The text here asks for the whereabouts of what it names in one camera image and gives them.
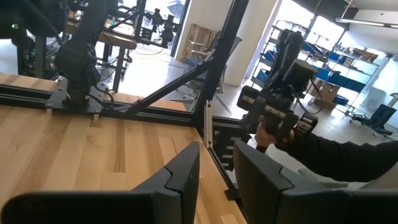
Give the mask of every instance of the person's hand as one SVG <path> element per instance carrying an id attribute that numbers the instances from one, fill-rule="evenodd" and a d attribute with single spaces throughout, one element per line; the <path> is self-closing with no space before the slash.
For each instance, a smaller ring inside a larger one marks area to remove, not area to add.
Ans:
<path id="1" fill-rule="evenodd" d="M 254 139 L 257 141 L 258 146 L 267 147 L 270 144 L 277 143 L 275 136 L 267 133 L 266 128 L 265 128 L 266 124 L 267 124 L 267 121 L 266 121 L 265 117 L 260 116 L 259 117 L 259 126 L 257 127 L 257 133 L 256 133 L 256 136 L 254 137 Z M 293 130 L 291 130 L 289 140 L 293 139 L 293 137 L 294 137 L 294 132 L 293 132 Z"/>

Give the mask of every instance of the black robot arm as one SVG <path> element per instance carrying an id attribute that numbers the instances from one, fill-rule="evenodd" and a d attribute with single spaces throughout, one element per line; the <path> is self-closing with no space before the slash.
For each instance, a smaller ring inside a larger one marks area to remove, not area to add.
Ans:
<path id="1" fill-rule="evenodd" d="M 304 41 L 300 33 L 284 30 L 278 40 L 279 51 L 267 85 L 261 91 L 244 86 L 238 106 L 248 111 L 241 121 L 245 132 L 256 133 L 258 117 L 264 116 L 267 120 L 266 131 L 281 141 L 288 138 L 293 128 L 308 134 L 317 125 L 317 118 L 310 113 L 305 113 L 299 119 L 290 110 L 298 93 L 317 71 L 307 62 L 296 59 Z"/>
<path id="2" fill-rule="evenodd" d="M 78 30 L 55 58 L 55 66 L 68 78 L 67 102 L 71 105 L 87 104 L 91 86 L 100 81 L 95 45 L 108 17 L 108 6 L 109 0 L 90 0 Z"/>

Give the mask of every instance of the ceiling light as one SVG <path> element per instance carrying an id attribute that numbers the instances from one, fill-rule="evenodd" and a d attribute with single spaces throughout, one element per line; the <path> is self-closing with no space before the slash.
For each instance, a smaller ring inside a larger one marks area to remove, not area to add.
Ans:
<path id="1" fill-rule="evenodd" d="M 372 22 L 372 21 L 359 21 L 359 20 L 355 20 L 355 19 L 343 19 L 343 18 L 336 18 L 336 21 L 350 23 L 350 24 L 361 24 L 361 25 L 368 25 L 368 26 L 378 26 L 378 27 L 398 29 L 398 24 L 389 24 L 389 23 Z"/>
<path id="2" fill-rule="evenodd" d="M 361 24 L 361 25 L 384 27 L 384 24 L 381 23 L 381 22 L 358 21 L 358 20 L 354 20 L 354 19 L 342 19 L 342 18 L 336 18 L 336 21 L 337 22 L 344 22 L 344 23 L 352 23 L 352 24 Z"/>

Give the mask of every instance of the person's arm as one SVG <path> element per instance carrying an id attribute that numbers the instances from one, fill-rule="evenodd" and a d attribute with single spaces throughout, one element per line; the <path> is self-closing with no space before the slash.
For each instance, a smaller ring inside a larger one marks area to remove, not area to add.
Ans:
<path id="1" fill-rule="evenodd" d="M 313 172 L 347 182 L 369 182 L 385 174 L 398 161 L 398 141 L 362 146 L 318 137 L 298 136 L 275 145 Z"/>

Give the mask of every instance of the cable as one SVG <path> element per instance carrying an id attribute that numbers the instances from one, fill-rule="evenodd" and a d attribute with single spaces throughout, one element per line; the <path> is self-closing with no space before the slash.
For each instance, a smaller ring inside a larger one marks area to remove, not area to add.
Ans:
<path id="1" fill-rule="evenodd" d="M 89 94 L 88 96 L 90 96 L 91 99 L 95 100 L 97 103 L 99 103 L 103 108 L 108 108 L 107 104 L 102 102 L 100 99 L 98 99 L 97 97 L 93 96 L 92 94 Z"/>
<path id="2" fill-rule="evenodd" d="M 163 51 L 163 49 L 160 50 L 160 52 L 157 52 L 157 53 L 154 53 L 154 54 L 140 54 L 140 53 L 138 53 L 138 52 L 136 52 L 136 54 L 138 54 L 138 55 L 157 55 L 157 54 L 162 53 L 162 51 Z"/>
<path id="3" fill-rule="evenodd" d="M 114 104 L 114 98 L 113 98 L 112 94 L 110 94 L 108 91 L 99 89 L 97 85 L 94 85 L 94 88 L 95 88 L 96 90 L 98 90 L 98 91 L 100 91 L 100 92 L 102 92 L 102 93 L 108 95 L 108 96 L 111 98 L 111 104 L 109 105 L 109 108 L 112 108 L 112 107 L 113 107 L 113 104 Z"/>
<path id="4" fill-rule="evenodd" d="M 315 86 L 315 84 L 314 84 L 314 82 L 313 82 L 312 80 L 311 80 L 311 83 L 313 84 L 314 88 L 319 92 L 318 88 Z M 318 114 L 319 112 L 321 112 L 321 110 L 323 109 L 323 103 L 322 103 L 323 100 L 322 100 L 322 96 L 321 96 L 321 106 L 320 106 L 319 110 L 318 110 L 317 112 L 315 112 L 315 113 L 311 113 L 311 112 L 309 112 L 309 111 L 305 108 L 305 106 L 303 105 L 303 103 L 300 101 L 300 98 L 299 98 L 299 96 L 297 95 L 297 93 L 296 93 L 294 87 L 293 87 L 292 85 L 288 85 L 288 87 L 292 90 L 294 96 L 295 96 L 296 99 L 297 99 L 297 102 L 299 103 L 300 107 L 304 110 L 304 112 L 306 112 L 306 113 L 308 113 L 308 114 L 311 114 L 311 115 L 316 115 L 316 114 Z"/>
<path id="5" fill-rule="evenodd" d="M 58 31 L 56 28 L 52 25 L 52 23 L 49 21 L 49 19 L 46 18 L 46 16 L 29 0 L 21 0 L 22 3 L 24 3 L 39 19 L 42 20 L 43 23 L 45 23 L 46 26 L 50 28 L 50 30 L 55 34 L 55 38 L 57 42 L 62 46 L 62 40 L 59 36 Z"/>
<path id="6" fill-rule="evenodd" d="M 109 74 L 109 71 L 108 71 L 108 76 L 105 77 L 105 78 L 102 78 L 100 82 L 104 82 L 105 80 L 107 80 L 107 81 L 106 81 L 106 84 L 111 83 L 111 80 L 110 80 L 109 78 L 112 76 L 112 74 L 113 74 L 115 71 L 116 71 L 116 70 L 113 70 L 113 72 L 111 72 L 110 74 Z"/>

